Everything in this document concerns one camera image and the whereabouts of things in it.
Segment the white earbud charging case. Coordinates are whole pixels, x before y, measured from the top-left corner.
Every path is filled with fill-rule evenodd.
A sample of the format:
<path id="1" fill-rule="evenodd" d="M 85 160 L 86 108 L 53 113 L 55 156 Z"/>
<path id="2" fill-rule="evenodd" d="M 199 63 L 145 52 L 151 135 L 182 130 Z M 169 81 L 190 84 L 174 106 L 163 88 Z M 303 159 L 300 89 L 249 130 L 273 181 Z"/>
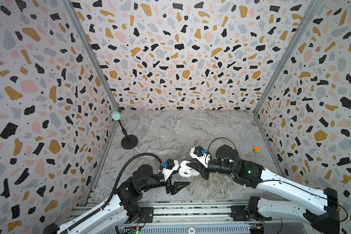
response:
<path id="1" fill-rule="evenodd" d="M 178 174 L 184 178 L 190 178 L 192 176 L 191 168 L 186 165 L 187 163 L 188 161 L 186 160 L 182 161 L 178 169 Z"/>

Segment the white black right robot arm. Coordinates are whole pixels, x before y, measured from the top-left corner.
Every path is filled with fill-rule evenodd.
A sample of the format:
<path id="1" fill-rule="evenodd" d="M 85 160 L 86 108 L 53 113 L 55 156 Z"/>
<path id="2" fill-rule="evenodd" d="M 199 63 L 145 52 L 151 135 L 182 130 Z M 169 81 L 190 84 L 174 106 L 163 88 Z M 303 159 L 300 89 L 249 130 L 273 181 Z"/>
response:
<path id="1" fill-rule="evenodd" d="M 247 188 L 268 191 L 283 201 L 250 197 L 245 213 L 251 219 L 280 217 L 311 225 L 324 234 L 338 234 L 340 216 L 337 191 L 310 188 L 275 174 L 262 165 L 242 160 L 238 151 L 228 145 L 220 146 L 212 158 L 200 146 L 190 151 L 191 161 L 183 161 L 179 174 L 201 176 L 208 180 L 211 173 L 228 175 L 233 182 Z"/>

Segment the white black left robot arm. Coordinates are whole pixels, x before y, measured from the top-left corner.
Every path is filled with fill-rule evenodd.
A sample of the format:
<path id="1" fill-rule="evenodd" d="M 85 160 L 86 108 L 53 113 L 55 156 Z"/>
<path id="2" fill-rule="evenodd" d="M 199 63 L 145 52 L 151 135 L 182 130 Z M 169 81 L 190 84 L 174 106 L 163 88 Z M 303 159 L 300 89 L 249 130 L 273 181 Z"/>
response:
<path id="1" fill-rule="evenodd" d="M 48 225 L 44 234 L 98 234 L 114 226 L 126 222 L 135 222 L 141 212 L 138 201 L 143 198 L 142 191 L 165 187 L 166 193 L 176 194 L 189 185 L 189 182 L 171 182 L 171 176 L 179 173 L 182 177 L 192 176 L 192 169 L 180 167 L 177 162 L 172 169 L 163 168 L 154 174 L 151 165 L 140 166 L 133 175 L 123 182 L 120 187 L 104 202 L 100 203 L 85 214 L 60 226 L 52 223 Z"/>

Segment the orange green small cube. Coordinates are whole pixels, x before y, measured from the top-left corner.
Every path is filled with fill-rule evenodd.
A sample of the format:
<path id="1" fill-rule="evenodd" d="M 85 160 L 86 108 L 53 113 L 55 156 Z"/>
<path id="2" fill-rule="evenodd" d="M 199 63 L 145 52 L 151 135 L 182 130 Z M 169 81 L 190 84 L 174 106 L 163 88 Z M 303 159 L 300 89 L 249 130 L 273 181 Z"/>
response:
<path id="1" fill-rule="evenodd" d="M 254 153 L 255 153 L 256 155 L 259 155 L 259 154 L 260 154 L 260 149 L 259 149 L 258 146 L 255 146 L 253 150 L 254 150 Z"/>

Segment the black stand with green ball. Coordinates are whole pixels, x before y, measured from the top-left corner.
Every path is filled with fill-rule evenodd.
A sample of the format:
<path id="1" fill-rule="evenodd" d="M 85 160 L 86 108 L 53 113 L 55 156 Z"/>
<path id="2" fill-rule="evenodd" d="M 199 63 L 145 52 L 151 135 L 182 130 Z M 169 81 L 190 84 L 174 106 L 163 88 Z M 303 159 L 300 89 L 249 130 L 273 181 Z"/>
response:
<path id="1" fill-rule="evenodd" d="M 119 126 L 121 127 L 121 131 L 124 134 L 123 139 L 121 140 L 121 146 L 122 148 L 129 150 L 129 149 L 133 149 L 137 146 L 138 144 L 138 138 L 135 135 L 129 135 L 127 133 L 127 130 L 125 129 L 125 127 L 123 126 L 122 122 L 121 122 L 121 114 L 118 111 L 114 111 L 111 114 L 111 118 L 114 121 L 117 121 Z"/>

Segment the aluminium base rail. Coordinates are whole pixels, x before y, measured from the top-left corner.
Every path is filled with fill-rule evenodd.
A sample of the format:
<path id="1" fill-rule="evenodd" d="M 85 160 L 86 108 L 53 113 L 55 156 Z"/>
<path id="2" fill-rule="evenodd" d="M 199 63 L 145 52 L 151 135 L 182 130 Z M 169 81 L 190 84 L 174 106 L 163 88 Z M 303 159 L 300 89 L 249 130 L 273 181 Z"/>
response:
<path id="1" fill-rule="evenodd" d="M 311 225 L 286 218 L 272 217 L 271 221 L 233 221 L 231 206 L 247 206 L 249 201 L 224 202 L 165 202 L 139 204 L 154 207 L 152 223 L 124 223 L 103 233 L 125 231 L 130 225 L 140 225 L 142 233 L 225 234 L 249 233 L 255 224 L 263 225 L 266 234 L 314 234 Z"/>

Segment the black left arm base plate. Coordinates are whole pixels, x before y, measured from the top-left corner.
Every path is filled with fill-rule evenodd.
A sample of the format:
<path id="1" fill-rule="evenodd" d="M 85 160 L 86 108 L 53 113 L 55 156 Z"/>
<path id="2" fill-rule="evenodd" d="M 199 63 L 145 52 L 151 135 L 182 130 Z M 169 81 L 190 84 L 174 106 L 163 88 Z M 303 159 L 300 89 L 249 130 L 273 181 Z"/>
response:
<path id="1" fill-rule="evenodd" d="M 127 223 L 152 223 L 154 218 L 154 207 L 129 207 L 127 209 Z"/>

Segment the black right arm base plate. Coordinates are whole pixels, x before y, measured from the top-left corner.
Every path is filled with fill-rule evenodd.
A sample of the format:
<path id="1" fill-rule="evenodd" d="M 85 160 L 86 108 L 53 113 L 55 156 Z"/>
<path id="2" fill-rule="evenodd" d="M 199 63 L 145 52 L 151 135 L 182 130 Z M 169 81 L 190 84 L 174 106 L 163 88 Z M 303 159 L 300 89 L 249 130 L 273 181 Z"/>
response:
<path id="1" fill-rule="evenodd" d="M 246 206 L 231 206 L 230 217 L 233 221 L 271 221 L 271 217 L 263 217 L 259 213 L 250 213 L 246 211 Z"/>

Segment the aluminium corner frame post right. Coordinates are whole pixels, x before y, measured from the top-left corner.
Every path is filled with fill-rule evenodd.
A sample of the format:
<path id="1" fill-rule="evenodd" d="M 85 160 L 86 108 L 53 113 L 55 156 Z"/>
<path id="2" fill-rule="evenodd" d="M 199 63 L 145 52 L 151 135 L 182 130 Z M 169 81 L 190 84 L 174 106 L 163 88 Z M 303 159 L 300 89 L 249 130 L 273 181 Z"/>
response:
<path id="1" fill-rule="evenodd" d="M 256 108 L 254 109 L 254 116 L 256 117 L 258 113 L 260 112 L 260 109 L 262 106 L 265 104 L 267 97 L 269 96 L 271 90 L 274 88 L 282 69 L 285 67 L 287 60 L 291 57 L 292 53 L 295 51 L 297 44 L 300 42 L 302 37 L 306 34 L 306 30 L 310 22 L 312 21 L 312 18 L 317 14 L 317 11 L 323 4 L 322 0 L 314 0 L 310 1 L 310 5 L 308 6 L 307 10 L 305 11 L 305 14 L 303 16 L 303 19 L 301 20 L 297 31 L 294 33 L 287 49 L 285 50 L 281 60 L 279 61 L 279 64 L 277 68 L 275 69 L 272 77 L 270 78 L 269 82 L 266 85 L 265 90 L 263 91 L 263 94 L 258 101 Z"/>

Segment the aluminium corner frame post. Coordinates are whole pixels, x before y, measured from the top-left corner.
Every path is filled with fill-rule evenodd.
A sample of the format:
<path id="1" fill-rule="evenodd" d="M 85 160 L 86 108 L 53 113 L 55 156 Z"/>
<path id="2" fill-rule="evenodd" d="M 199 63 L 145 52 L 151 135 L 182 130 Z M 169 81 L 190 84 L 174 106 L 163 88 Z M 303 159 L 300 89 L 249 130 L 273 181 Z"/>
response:
<path id="1" fill-rule="evenodd" d="M 310 22 L 312 21 L 312 18 L 317 14 L 317 11 L 323 4 L 322 0 L 314 0 L 310 1 L 310 5 L 308 6 L 307 10 L 305 11 L 305 14 L 303 16 L 303 19 L 301 20 L 297 31 L 294 33 L 287 49 L 285 50 L 281 60 L 279 61 L 279 64 L 277 68 L 275 69 L 272 77 L 270 78 L 269 82 L 266 85 L 265 90 L 263 91 L 263 94 L 258 101 L 256 108 L 254 109 L 254 116 L 256 117 L 258 113 L 260 112 L 260 109 L 262 106 L 265 104 L 267 97 L 269 96 L 271 90 L 274 88 L 282 69 L 285 67 L 287 60 L 291 57 L 292 53 L 295 51 L 297 44 L 300 42 L 302 37 L 306 34 L 306 30 Z"/>
<path id="2" fill-rule="evenodd" d="M 105 91 L 105 93 L 107 94 L 108 96 L 108 99 L 109 99 L 109 102 L 111 103 L 111 105 L 113 106 L 112 109 L 113 111 L 118 111 L 120 112 L 120 109 L 117 105 L 117 102 L 113 96 L 113 93 L 109 87 L 109 84 L 104 76 L 104 73 L 98 63 L 98 60 L 96 58 L 96 56 L 94 55 L 93 53 L 93 50 L 92 50 L 92 47 L 88 41 L 88 38 L 85 34 L 85 31 L 83 29 L 83 26 L 82 24 L 80 23 L 79 19 L 78 19 L 78 15 L 77 13 L 75 12 L 74 10 L 74 7 L 73 7 L 73 4 L 72 4 L 72 1 L 68 1 L 68 0 L 63 0 L 62 1 L 62 4 L 63 4 L 63 7 L 69 17 L 69 19 L 71 20 L 71 23 L 73 24 L 73 27 L 75 28 L 76 30 L 76 33 L 78 34 L 78 37 L 81 41 L 81 44 L 82 46 L 84 47 L 85 49 L 85 52 L 87 54 L 87 56 L 89 57 L 89 60 L 92 64 L 92 67 L 94 68 L 94 70 L 96 71 L 97 73 L 97 77 L 99 78 L 100 80 L 100 83 L 102 84 L 103 86 L 103 89 Z"/>

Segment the aluminium corner frame post left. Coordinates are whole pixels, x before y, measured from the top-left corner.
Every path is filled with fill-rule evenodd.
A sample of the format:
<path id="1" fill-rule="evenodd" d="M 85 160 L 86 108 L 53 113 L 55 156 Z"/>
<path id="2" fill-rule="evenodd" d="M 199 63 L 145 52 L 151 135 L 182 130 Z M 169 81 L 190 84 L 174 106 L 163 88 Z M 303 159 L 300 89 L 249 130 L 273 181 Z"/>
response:
<path id="1" fill-rule="evenodd" d="M 93 53 L 93 50 L 92 50 L 92 47 L 88 41 L 88 38 L 85 34 L 85 31 L 83 29 L 83 26 L 82 24 L 80 23 L 79 19 L 78 19 L 78 15 L 77 13 L 75 12 L 74 10 L 74 7 L 73 7 L 73 4 L 72 4 L 72 1 L 68 1 L 68 0 L 63 0 L 62 1 L 62 4 L 63 4 L 63 7 L 69 17 L 69 19 L 71 20 L 71 23 L 73 24 L 73 27 L 75 28 L 76 30 L 76 33 L 78 34 L 78 37 L 81 41 L 81 44 L 82 46 L 84 47 L 85 49 L 85 52 L 87 54 L 87 56 L 89 57 L 89 60 L 92 64 L 92 67 L 94 68 L 94 70 L 96 71 L 97 73 L 97 77 L 99 78 L 100 80 L 100 83 L 102 84 L 103 86 L 103 89 L 105 91 L 105 93 L 107 94 L 108 96 L 108 99 L 109 99 L 109 102 L 111 103 L 111 105 L 113 106 L 112 109 L 113 111 L 118 111 L 120 112 L 120 109 L 117 105 L 117 102 L 113 96 L 113 93 L 109 87 L 109 84 L 104 76 L 104 73 L 98 63 L 98 60 L 96 58 L 96 56 L 94 55 Z"/>

